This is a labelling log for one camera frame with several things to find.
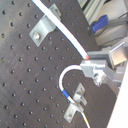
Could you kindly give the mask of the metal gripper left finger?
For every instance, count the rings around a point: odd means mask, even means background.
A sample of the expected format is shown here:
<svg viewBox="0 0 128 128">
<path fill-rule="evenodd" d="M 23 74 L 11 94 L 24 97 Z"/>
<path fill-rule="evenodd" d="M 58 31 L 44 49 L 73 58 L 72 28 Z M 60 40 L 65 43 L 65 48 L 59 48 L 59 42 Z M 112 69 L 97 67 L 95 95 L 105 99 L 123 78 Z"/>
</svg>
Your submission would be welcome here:
<svg viewBox="0 0 128 128">
<path fill-rule="evenodd" d="M 122 83 L 126 69 L 126 66 L 118 66 L 113 70 L 105 60 L 83 60 L 80 67 L 86 77 L 93 79 L 96 86 L 103 83 L 108 85 Z"/>
</svg>

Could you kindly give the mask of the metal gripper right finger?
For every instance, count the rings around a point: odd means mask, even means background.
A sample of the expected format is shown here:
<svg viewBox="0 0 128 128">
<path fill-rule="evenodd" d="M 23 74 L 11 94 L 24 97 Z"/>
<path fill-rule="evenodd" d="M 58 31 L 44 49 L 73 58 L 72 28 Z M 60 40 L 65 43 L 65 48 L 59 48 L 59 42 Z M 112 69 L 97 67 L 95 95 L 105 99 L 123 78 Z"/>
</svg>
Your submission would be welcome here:
<svg viewBox="0 0 128 128">
<path fill-rule="evenodd" d="M 88 55 L 93 60 L 106 60 L 108 66 L 114 68 L 128 59 L 128 42 L 118 42 L 100 51 L 89 51 Z"/>
</svg>

